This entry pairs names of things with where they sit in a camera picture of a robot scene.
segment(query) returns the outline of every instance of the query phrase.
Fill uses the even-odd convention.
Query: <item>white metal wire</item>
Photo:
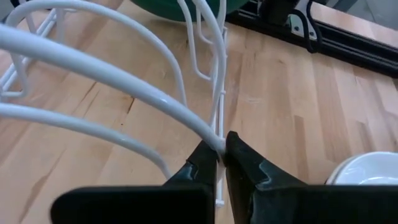
[[[197,67],[192,18],[185,1],[177,1],[182,8],[185,20],[187,22],[190,56],[194,72],[199,77],[205,79],[206,81],[209,81],[211,86],[213,87],[213,103],[211,106],[210,121],[208,122],[208,124],[206,124],[195,113],[187,109],[187,101],[181,69],[174,55],[160,39],[158,39],[151,31],[146,29],[144,26],[140,25],[138,22],[125,15],[122,15],[104,6],[80,0],[35,0],[30,2],[21,0],[22,4],[11,12],[9,17],[7,18],[6,24],[12,27],[16,27],[19,21],[21,21],[25,17],[29,26],[29,30],[37,35],[29,35],[25,32],[0,26],[0,33],[2,34],[0,35],[0,48],[13,52],[11,54],[13,64],[10,66],[9,70],[0,78],[0,96],[3,99],[4,97],[26,96],[29,90],[26,67],[31,62],[31,58],[39,59],[44,62],[71,70],[75,73],[80,73],[83,76],[96,80],[97,82],[101,82],[118,90],[121,90],[163,111],[164,113],[170,115],[177,121],[183,123],[194,132],[196,132],[212,149],[217,151],[220,157],[223,157],[225,151],[225,142],[223,138],[223,116],[225,93],[224,80],[226,76],[226,29],[224,27],[226,0],[220,0],[220,8],[217,18],[213,15],[209,5],[207,5],[205,0],[193,0],[193,3],[197,7],[197,34],[202,41],[210,46],[213,53],[213,58],[211,60],[211,70],[209,75],[203,74],[199,71]],[[53,9],[50,11],[49,16],[46,18],[46,20],[44,20],[40,27],[36,30],[33,24],[33,20],[30,16],[31,12],[48,8]],[[162,52],[162,54],[171,64],[183,105],[181,105],[178,101],[176,101],[169,95],[166,95],[165,93],[149,85],[148,83],[136,78],[134,75],[131,75],[110,64],[102,62],[97,58],[88,56],[77,50],[73,50],[66,46],[60,45],[61,43],[63,43],[63,38],[65,36],[64,15],[67,11],[75,11],[76,9],[94,12],[103,16],[107,16],[115,21],[119,21],[127,25],[128,27],[138,31],[143,37],[150,40],[152,44],[154,44]],[[205,22],[207,23],[207,26],[211,30],[210,39],[207,39],[201,33],[202,15],[205,19]],[[47,36],[55,23],[57,24],[56,41],[59,44],[39,37]],[[8,91],[10,86],[17,78],[21,81],[22,91]],[[11,115],[10,110],[17,110],[21,112],[15,113],[15,115]],[[42,116],[45,113],[50,113],[53,120],[46,119],[45,116]],[[152,153],[150,152],[151,149],[131,138],[128,139],[128,142],[130,142],[129,145],[123,145],[121,144],[121,142],[117,142],[118,139],[117,137],[115,137],[117,135],[114,135],[115,138],[107,138],[106,135],[112,136],[110,132],[112,130],[108,130],[105,128],[106,130],[103,129],[104,132],[102,132],[102,134],[90,131],[90,128],[93,128],[93,125],[97,124],[84,123],[84,125],[86,125],[84,127],[73,126],[71,128],[70,125],[72,125],[72,121],[77,121],[73,119],[77,118],[73,118],[67,115],[57,114],[54,112],[44,111],[35,108],[21,107],[2,103],[0,104],[0,115],[11,116],[19,119],[28,119],[31,121],[46,123],[61,128],[74,128],[72,130],[103,138],[107,141],[119,144],[130,150],[138,150],[138,153],[142,154],[145,157],[147,157],[146,153]],[[161,158],[157,158],[156,161],[156,165],[162,169],[162,172],[168,178],[167,168],[164,167]],[[220,161],[221,166],[218,169],[217,175],[219,180],[216,198],[217,206],[224,204],[224,201],[222,200],[224,167],[222,164],[222,160]]]

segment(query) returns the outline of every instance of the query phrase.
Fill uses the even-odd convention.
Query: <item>wooden table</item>
[[[188,105],[208,119],[211,88],[192,72],[186,28],[161,21],[129,1],[97,0],[158,35],[181,64]],[[333,21],[383,42],[398,33],[315,5]],[[35,18],[44,17],[38,13]],[[234,130],[264,157],[292,175],[322,184],[344,159],[396,151],[398,94],[391,78],[281,40],[228,24],[225,131]],[[119,66],[178,97],[174,75],[148,41],[124,25],[79,12],[67,17],[67,44]],[[197,43],[199,66],[210,51]],[[0,73],[9,59],[0,54]],[[29,68],[32,93],[13,103],[45,108],[117,129],[156,148],[177,171],[200,139],[139,100],[47,64]],[[147,159],[100,139],[41,124],[0,118],[0,223],[48,223],[53,200],[85,185],[162,184]],[[218,223],[233,223],[228,194]]]

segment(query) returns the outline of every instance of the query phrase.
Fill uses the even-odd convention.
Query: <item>wire rack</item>
[[[212,86],[212,106],[210,119],[202,120],[189,110],[185,95],[183,75],[177,59],[167,46],[149,29],[128,16],[88,1],[81,0],[35,0],[26,2],[20,0],[8,16],[5,25],[0,25],[0,49],[10,52],[12,64],[0,77],[0,116],[24,119],[32,122],[48,124],[59,128],[70,129],[79,133],[88,134],[97,138],[113,142],[128,150],[134,151],[149,160],[161,169],[166,179],[172,176],[167,164],[161,156],[150,147],[102,125],[85,121],[84,119],[32,108],[23,105],[8,103],[10,98],[22,98],[29,94],[27,80],[27,66],[33,60],[41,60],[52,65],[75,72],[97,82],[104,83],[115,89],[123,91],[145,103],[151,105],[165,114],[173,117],[196,132],[219,157],[218,189],[216,196],[217,206],[224,205],[222,199],[224,165],[222,157],[225,152],[223,133],[224,120],[224,80],[226,76],[226,37],[224,27],[226,16],[226,0],[220,0],[218,16],[215,17],[205,0],[192,0],[196,5],[197,25],[194,27],[190,11],[185,0],[177,0],[186,20],[187,35],[190,47],[190,59],[196,75],[209,82]],[[34,11],[52,9],[47,18],[38,29],[35,28],[31,14]],[[65,14],[76,11],[87,11],[106,16],[114,21],[134,29],[152,43],[157,50],[168,60],[172,66],[180,99],[176,100],[158,88],[140,80],[133,74],[125,72],[118,67],[110,65],[95,57],[63,45],[65,36]],[[202,34],[202,17],[211,30],[210,38]],[[15,27],[25,19],[29,32],[17,30]],[[49,32],[55,27],[55,41],[46,39]],[[197,53],[195,50],[194,33],[210,46],[213,54],[209,74],[202,73],[197,66]],[[11,87],[19,82],[21,91],[11,91]]]

